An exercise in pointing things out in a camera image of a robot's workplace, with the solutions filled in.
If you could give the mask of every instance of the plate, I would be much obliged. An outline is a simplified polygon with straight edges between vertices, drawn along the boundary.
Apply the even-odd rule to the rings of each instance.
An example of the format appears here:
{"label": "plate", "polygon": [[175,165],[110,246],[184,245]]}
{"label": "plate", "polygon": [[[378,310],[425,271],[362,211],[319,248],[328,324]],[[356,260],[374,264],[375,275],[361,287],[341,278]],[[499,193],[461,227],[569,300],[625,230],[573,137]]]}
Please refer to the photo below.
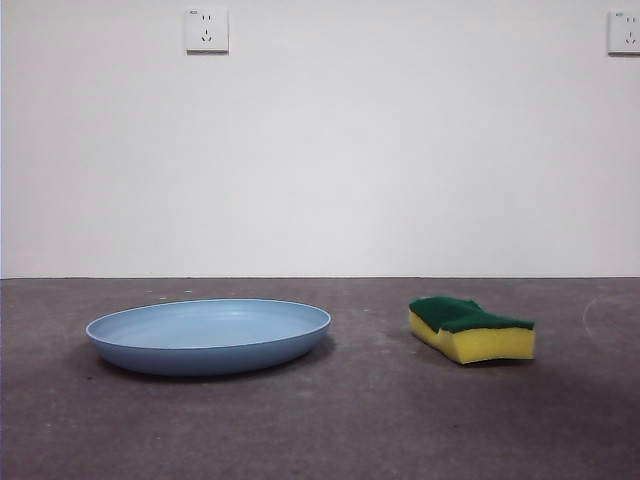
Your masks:
{"label": "plate", "polygon": [[331,316],[280,300],[162,303],[112,313],[86,333],[108,362],[140,373],[208,376],[292,360],[327,333]]}

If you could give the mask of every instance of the outlet cover plate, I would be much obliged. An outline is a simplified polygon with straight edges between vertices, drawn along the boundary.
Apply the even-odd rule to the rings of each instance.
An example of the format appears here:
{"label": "outlet cover plate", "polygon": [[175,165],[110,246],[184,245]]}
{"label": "outlet cover plate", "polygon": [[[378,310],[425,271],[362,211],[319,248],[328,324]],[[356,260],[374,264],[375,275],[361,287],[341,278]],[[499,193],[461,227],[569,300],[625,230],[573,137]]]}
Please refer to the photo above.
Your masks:
{"label": "outlet cover plate", "polygon": [[640,55],[640,11],[609,12],[610,54]]}
{"label": "outlet cover plate", "polygon": [[184,14],[187,53],[228,53],[229,16],[224,7],[192,8]]}

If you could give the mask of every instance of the floor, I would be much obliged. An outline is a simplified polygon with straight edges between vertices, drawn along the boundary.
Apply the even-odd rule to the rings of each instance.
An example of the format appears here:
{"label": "floor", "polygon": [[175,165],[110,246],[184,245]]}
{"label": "floor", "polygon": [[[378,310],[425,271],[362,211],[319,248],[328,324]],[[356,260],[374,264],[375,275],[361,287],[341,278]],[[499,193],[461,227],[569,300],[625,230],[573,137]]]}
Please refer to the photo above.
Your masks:
{"label": "floor", "polygon": [[[458,366],[407,329],[418,296],[536,321],[537,358]],[[268,370],[163,379],[98,358],[94,318],[196,298],[333,316]],[[640,279],[2,282],[2,473],[12,479],[638,479]]]}

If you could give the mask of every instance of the yellow sponge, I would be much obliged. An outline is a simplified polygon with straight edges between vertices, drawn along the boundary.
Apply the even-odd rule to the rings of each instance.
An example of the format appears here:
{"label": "yellow sponge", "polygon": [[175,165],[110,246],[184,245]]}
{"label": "yellow sponge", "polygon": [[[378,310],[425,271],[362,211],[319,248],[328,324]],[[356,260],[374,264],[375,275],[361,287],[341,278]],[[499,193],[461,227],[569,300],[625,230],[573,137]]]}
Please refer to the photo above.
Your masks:
{"label": "yellow sponge", "polygon": [[485,312],[469,300],[421,298],[409,306],[412,333],[461,364],[534,357],[533,322]]}

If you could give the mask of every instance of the white wall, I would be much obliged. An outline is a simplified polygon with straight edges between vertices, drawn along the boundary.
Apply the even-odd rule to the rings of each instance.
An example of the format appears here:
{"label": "white wall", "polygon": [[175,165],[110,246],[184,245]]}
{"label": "white wall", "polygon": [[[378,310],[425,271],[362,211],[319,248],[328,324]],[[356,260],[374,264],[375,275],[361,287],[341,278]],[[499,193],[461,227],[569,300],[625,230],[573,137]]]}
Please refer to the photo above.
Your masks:
{"label": "white wall", "polygon": [[636,2],[201,5],[3,1],[4,277],[640,275]]}

